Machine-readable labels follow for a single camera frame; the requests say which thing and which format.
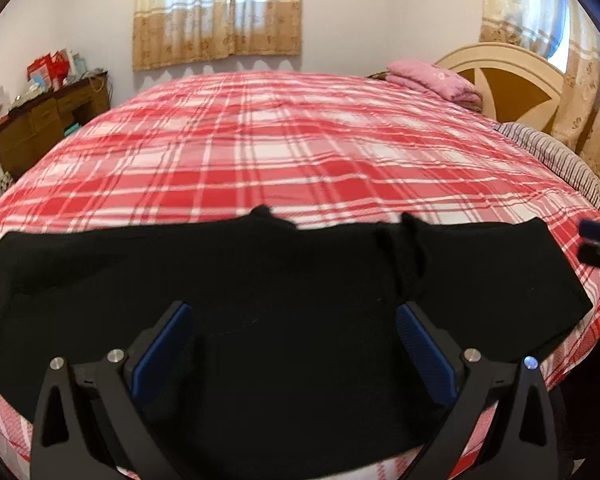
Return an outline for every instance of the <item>bed sheet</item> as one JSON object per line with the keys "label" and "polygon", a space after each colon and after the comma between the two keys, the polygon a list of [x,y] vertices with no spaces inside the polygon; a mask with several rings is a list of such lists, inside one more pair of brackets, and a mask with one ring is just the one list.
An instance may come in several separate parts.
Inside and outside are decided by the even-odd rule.
{"label": "bed sheet", "polygon": [[[280,72],[192,76],[154,87],[54,147],[0,199],[10,230],[76,232],[200,222],[260,204],[301,228],[540,217],[595,306],[541,365],[549,386],[600,338],[600,270],[577,262],[579,193],[487,118],[383,81]],[[482,414],[456,473],[475,459]],[[0,449],[28,478],[32,427],[0,396]],[[339,475],[394,480],[417,450]]]}

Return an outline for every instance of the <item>dresser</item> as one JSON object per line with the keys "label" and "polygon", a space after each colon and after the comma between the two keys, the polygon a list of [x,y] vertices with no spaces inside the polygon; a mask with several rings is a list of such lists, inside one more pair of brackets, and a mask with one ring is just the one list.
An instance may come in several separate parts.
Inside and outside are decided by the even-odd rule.
{"label": "dresser", "polygon": [[17,180],[64,139],[72,124],[85,125],[109,109],[106,72],[13,109],[0,122],[0,166]]}

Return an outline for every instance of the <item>brown patterned curtain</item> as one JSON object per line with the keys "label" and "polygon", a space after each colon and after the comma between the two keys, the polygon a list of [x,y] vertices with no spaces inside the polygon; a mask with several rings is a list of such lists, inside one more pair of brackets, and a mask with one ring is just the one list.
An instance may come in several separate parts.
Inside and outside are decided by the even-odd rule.
{"label": "brown patterned curtain", "polygon": [[482,0],[480,41],[499,41],[551,57],[560,45],[567,0]]}
{"label": "brown patterned curtain", "polygon": [[300,49],[301,0],[136,0],[135,71]]}
{"label": "brown patterned curtain", "polygon": [[600,34],[577,0],[569,0],[569,11],[569,57],[552,136],[600,178]]}

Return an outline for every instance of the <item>headboard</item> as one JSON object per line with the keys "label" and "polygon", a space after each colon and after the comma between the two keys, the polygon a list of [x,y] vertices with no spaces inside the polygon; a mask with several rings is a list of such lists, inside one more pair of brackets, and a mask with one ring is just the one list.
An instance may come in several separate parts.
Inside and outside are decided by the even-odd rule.
{"label": "headboard", "polygon": [[564,75],[544,58],[507,43],[477,43],[447,54],[436,65],[477,86],[487,117],[550,133]]}

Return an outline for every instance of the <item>metal bolt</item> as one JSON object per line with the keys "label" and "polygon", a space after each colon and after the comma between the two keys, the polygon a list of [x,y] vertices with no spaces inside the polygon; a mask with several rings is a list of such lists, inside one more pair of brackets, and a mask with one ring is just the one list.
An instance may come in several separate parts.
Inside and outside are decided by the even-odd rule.
{"label": "metal bolt", "polygon": [[62,359],[61,357],[54,357],[53,359],[51,359],[49,366],[52,370],[59,370],[64,366],[64,359]]}
{"label": "metal bolt", "polygon": [[529,370],[535,370],[536,368],[538,368],[538,360],[535,357],[525,357],[525,366],[529,369]]}
{"label": "metal bolt", "polygon": [[120,348],[116,348],[107,354],[107,361],[110,363],[119,363],[125,358],[125,351]]}
{"label": "metal bolt", "polygon": [[482,354],[475,348],[467,348],[464,351],[464,358],[470,363],[477,363],[480,359],[482,359]]}

